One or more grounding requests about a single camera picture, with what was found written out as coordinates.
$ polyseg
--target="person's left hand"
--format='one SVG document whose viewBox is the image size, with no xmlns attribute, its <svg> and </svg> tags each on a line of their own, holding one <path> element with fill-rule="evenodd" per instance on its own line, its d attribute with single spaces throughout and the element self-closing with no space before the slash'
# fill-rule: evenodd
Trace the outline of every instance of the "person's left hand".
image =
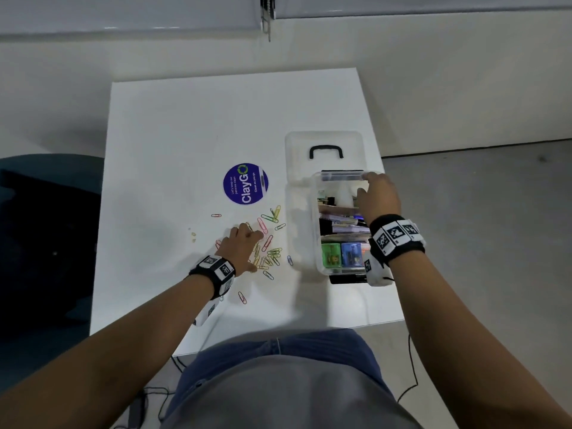
<svg viewBox="0 0 572 429">
<path fill-rule="evenodd" d="M 248 261 L 254 246 L 264 237 L 260 230 L 250 231 L 246 223 L 231 229 L 231 235 L 223 239 L 215 253 L 230 260 L 236 270 L 236 277 L 245 271 L 256 272 L 257 268 Z"/>
</svg>

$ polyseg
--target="forearm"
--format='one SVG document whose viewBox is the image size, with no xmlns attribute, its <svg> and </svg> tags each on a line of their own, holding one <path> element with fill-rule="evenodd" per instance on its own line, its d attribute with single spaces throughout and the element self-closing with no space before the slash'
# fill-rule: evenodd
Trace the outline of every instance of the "forearm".
<svg viewBox="0 0 572 429">
<path fill-rule="evenodd" d="M 0 397 L 0 427 L 109 427 L 212 294 L 209 279 L 187 277 L 84 340 Z"/>
<path fill-rule="evenodd" d="M 500 412 L 495 424 L 507 416 L 505 423 L 522 419 L 523 427 L 570 427 L 568 414 L 480 324 L 425 254 L 405 253 L 390 268 L 415 348 L 458 424 L 482 427 Z"/>
</svg>

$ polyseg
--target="person's right arm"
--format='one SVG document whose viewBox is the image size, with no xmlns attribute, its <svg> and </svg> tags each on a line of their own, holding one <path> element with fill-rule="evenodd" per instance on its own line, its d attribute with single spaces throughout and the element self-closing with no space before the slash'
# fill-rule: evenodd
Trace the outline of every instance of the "person's right arm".
<svg viewBox="0 0 572 429">
<path fill-rule="evenodd" d="M 357 201 L 368 223 L 401 215 L 386 175 L 369 173 Z M 405 322 L 455 422 L 468 428 L 572 428 L 572 418 L 476 319 L 420 251 L 390 261 Z"/>
</svg>

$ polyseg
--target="white wall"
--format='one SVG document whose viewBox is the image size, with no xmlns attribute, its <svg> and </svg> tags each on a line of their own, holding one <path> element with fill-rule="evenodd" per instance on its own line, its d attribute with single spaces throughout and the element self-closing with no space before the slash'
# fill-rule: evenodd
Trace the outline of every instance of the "white wall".
<svg viewBox="0 0 572 429">
<path fill-rule="evenodd" d="M 0 157 L 103 156 L 111 81 L 348 66 L 383 156 L 572 137 L 572 11 L 369 16 L 1 42 Z"/>
</svg>

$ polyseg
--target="hand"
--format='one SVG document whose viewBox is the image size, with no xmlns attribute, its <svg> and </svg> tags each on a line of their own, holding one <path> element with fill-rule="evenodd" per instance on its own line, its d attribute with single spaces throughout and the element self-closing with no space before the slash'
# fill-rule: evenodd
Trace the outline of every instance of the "hand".
<svg viewBox="0 0 572 429">
<path fill-rule="evenodd" d="M 231 229 L 231 236 L 223 239 L 215 253 L 230 260 L 236 270 L 236 277 L 245 271 L 256 272 L 256 267 L 248 261 L 254 246 L 264 235 L 260 230 L 250 231 L 246 223 Z"/>
<path fill-rule="evenodd" d="M 369 172 L 363 179 L 369 182 L 369 189 L 358 188 L 357 206 L 368 225 L 382 215 L 401 215 L 397 190 L 386 174 Z"/>
</svg>

